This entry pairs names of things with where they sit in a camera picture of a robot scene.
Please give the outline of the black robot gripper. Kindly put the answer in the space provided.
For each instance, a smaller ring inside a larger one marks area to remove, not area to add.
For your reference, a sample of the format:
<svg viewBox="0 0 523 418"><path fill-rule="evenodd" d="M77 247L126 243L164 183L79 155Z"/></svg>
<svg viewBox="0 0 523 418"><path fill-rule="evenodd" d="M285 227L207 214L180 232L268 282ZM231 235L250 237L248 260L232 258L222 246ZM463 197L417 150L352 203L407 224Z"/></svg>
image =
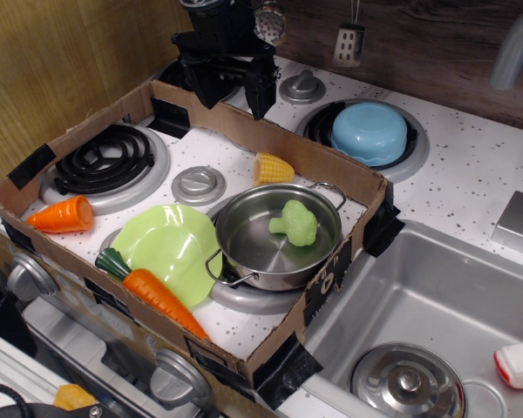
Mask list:
<svg viewBox="0 0 523 418"><path fill-rule="evenodd" d="M249 1L182 1L193 29L172 37L187 83L212 109L227 96L226 82L243 83L255 120L276 102L275 47L255 35Z"/></svg>

